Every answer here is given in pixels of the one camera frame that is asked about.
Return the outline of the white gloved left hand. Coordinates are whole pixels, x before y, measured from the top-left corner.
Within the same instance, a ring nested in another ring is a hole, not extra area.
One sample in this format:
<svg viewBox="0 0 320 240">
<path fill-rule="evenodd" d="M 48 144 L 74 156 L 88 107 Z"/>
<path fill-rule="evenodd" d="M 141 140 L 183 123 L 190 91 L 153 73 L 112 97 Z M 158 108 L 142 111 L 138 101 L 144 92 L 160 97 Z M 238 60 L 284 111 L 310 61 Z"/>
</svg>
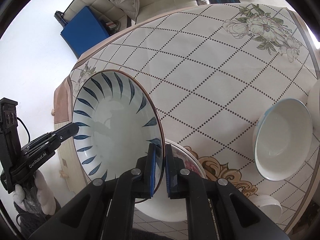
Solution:
<svg viewBox="0 0 320 240">
<path fill-rule="evenodd" d="M 13 192 L 14 203 L 23 211 L 33 214 L 54 215 L 57 203 L 41 171 L 35 172 L 33 187 L 30 191 L 16 184 Z"/>
</svg>

